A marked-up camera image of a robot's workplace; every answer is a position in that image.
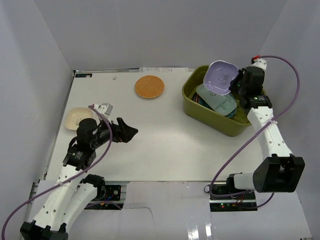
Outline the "teal scalloped plate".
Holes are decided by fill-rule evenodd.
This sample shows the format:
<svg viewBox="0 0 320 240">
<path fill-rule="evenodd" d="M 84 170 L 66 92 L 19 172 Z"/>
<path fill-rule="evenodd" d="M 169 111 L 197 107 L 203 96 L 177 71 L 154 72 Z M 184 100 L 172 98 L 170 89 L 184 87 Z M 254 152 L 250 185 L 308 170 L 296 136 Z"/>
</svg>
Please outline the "teal scalloped plate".
<svg viewBox="0 0 320 240">
<path fill-rule="evenodd" d="M 208 104 L 207 104 L 207 109 L 214 111 Z M 225 117 L 227 118 L 232 118 L 236 114 L 237 109 L 235 108 L 232 112 L 230 112 L 228 115 Z"/>
</svg>

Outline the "cream panda square dish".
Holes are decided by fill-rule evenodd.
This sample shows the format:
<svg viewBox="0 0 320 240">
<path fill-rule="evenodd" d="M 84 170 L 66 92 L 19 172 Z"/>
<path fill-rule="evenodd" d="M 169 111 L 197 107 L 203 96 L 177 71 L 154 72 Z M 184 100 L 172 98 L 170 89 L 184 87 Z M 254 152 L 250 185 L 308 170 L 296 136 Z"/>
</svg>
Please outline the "cream panda square dish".
<svg viewBox="0 0 320 240">
<path fill-rule="evenodd" d="M 93 118 L 93 113 L 89 108 L 74 107 L 67 113 L 64 126 L 67 130 L 76 131 L 80 121 L 87 118 Z"/>
</svg>

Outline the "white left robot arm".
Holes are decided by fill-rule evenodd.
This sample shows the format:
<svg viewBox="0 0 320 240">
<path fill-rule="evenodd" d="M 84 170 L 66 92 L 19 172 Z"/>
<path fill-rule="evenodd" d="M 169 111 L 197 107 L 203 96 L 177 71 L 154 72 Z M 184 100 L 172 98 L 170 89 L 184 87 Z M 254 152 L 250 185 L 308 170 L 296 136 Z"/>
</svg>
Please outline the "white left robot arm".
<svg viewBox="0 0 320 240">
<path fill-rule="evenodd" d="M 24 222 L 20 233 L 25 240 L 66 240 L 68 231 L 82 210 L 93 199 L 105 196 L 105 179 L 89 174 L 89 167 L 96 158 L 96 149 L 105 143 L 128 143 L 138 129 L 128 126 L 122 118 L 117 123 L 106 118 L 97 123 L 92 118 L 79 122 L 55 189 L 48 190 L 49 196 L 31 222 Z"/>
</svg>

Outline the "mint green divided tray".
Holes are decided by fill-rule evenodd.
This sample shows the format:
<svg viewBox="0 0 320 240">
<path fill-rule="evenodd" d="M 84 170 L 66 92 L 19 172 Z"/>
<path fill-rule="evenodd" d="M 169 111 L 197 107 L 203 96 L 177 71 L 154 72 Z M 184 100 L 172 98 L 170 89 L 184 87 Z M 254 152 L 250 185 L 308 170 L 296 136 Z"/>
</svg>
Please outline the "mint green divided tray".
<svg viewBox="0 0 320 240">
<path fill-rule="evenodd" d="M 196 88 L 196 93 L 214 110 L 214 112 L 226 116 L 237 109 L 237 102 L 231 94 L 219 95 L 208 91 L 203 84 Z"/>
</svg>

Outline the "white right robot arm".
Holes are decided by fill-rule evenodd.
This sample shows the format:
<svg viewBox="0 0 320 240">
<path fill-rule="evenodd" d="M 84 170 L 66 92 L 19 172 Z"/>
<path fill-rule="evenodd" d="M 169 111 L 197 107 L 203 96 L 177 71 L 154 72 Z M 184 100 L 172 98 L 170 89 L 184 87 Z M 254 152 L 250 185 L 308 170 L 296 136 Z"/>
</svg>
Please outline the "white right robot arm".
<svg viewBox="0 0 320 240">
<path fill-rule="evenodd" d="M 239 71 L 230 90 L 240 97 L 240 107 L 253 126 L 261 148 L 262 162 L 254 172 L 237 173 L 225 188 L 226 195 L 236 200 L 244 190 L 258 193 L 292 193 L 305 168 L 302 157 L 295 156 L 286 145 L 276 121 L 273 106 L 262 93 L 265 71 L 248 66 Z"/>
</svg>

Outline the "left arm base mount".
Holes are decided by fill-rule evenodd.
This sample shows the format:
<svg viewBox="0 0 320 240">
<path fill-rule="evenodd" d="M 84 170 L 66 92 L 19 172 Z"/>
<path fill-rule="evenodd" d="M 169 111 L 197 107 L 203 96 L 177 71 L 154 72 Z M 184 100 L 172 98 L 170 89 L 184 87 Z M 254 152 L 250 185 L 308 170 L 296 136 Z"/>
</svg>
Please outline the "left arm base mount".
<svg viewBox="0 0 320 240">
<path fill-rule="evenodd" d="M 123 208 L 126 199 L 126 185 L 106 184 L 87 206 L 86 210 L 116 210 Z"/>
</svg>

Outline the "purple square dish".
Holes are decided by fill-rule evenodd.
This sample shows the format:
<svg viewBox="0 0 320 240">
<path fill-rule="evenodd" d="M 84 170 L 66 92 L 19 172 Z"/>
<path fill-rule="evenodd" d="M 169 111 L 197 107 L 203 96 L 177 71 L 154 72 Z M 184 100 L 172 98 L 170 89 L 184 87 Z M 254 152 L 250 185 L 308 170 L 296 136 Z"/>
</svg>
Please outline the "purple square dish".
<svg viewBox="0 0 320 240">
<path fill-rule="evenodd" d="M 217 60 L 211 63 L 203 78 L 203 85 L 206 90 L 217 94 L 227 95 L 231 91 L 229 87 L 231 81 L 233 81 L 239 73 L 239 69 L 236 65 L 223 61 Z"/>
</svg>

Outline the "orange woven round plate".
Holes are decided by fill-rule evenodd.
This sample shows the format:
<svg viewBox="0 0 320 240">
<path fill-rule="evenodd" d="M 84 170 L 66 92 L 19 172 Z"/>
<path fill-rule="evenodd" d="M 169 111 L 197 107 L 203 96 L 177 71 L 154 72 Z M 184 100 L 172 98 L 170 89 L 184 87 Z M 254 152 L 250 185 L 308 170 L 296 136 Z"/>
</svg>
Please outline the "orange woven round plate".
<svg viewBox="0 0 320 240">
<path fill-rule="evenodd" d="M 135 93 L 143 99 L 155 99 L 164 92 L 164 89 L 163 80 L 155 75 L 145 75 L 139 78 L 134 86 Z"/>
</svg>

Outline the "dark striped rim plate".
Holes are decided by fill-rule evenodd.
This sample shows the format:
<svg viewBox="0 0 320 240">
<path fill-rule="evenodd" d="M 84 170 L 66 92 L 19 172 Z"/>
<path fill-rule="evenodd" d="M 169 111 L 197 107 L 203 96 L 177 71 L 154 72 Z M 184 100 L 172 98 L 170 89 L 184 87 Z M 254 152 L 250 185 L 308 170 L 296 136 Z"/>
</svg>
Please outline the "dark striped rim plate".
<svg viewBox="0 0 320 240">
<path fill-rule="evenodd" d="M 199 103 L 200 96 L 195 92 L 194 95 L 192 96 L 192 101 Z"/>
</svg>

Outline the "red and teal plate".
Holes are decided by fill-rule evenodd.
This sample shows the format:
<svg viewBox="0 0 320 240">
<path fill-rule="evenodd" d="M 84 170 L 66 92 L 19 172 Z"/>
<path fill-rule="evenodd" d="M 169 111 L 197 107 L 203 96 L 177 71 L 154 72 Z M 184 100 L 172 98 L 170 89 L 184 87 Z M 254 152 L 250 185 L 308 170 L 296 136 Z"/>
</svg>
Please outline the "red and teal plate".
<svg viewBox="0 0 320 240">
<path fill-rule="evenodd" d="M 198 95 L 196 98 L 195 98 L 195 102 L 198 103 L 199 105 L 207 108 L 207 103 Z"/>
</svg>

